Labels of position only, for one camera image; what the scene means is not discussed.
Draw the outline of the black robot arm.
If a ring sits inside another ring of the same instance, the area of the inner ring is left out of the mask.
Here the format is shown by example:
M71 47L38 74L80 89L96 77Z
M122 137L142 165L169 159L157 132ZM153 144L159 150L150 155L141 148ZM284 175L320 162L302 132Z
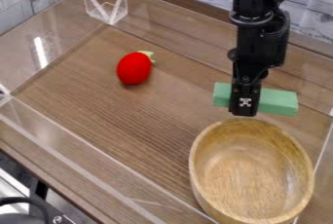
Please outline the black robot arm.
M285 63L290 14L280 8L285 0L233 0L229 19L237 26L229 112L254 117L260 110L262 80Z

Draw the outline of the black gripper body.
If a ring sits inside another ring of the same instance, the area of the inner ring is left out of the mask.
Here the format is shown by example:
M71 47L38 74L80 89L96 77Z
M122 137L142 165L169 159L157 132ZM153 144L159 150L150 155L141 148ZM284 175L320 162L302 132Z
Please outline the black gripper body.
M227 54L233 62L231 84L260 84L269 70L285 63L290 14L274 9L262 16L245 17L231 11L229 17L237 25L237 46Z

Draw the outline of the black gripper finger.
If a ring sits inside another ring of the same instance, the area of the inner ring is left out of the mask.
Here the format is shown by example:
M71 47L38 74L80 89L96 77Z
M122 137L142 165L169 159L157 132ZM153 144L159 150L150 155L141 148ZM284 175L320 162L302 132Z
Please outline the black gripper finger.
M234 116L254 117L258 113L262 82L242 83L231 80L229 112Z

